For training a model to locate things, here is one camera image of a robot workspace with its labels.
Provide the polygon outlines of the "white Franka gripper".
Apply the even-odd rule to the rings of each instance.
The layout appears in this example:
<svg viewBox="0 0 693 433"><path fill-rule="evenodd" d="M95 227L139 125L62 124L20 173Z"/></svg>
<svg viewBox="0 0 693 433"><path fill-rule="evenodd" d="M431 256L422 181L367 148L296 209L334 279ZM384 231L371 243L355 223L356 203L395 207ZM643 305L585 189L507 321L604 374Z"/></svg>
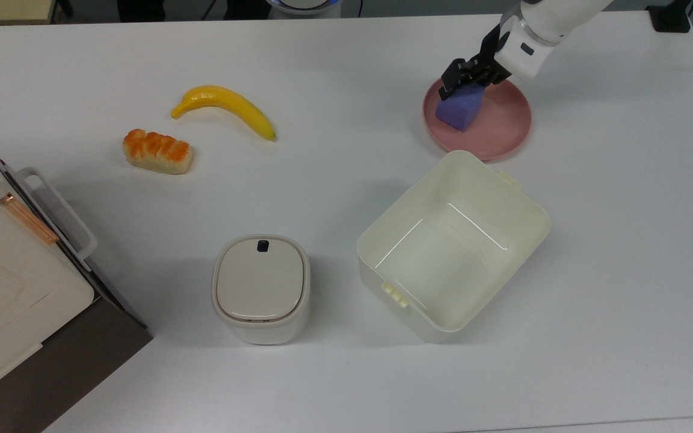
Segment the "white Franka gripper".
<svg viewBox="0 0 693 433"><path fill-rule="evenodd" d="M555 41L537 35L522 17L501 19L484 37L479 55L451 61L441 75L440 99L448 99L472 81L487 87L511 76L533 79L555 48Z"/></svg>

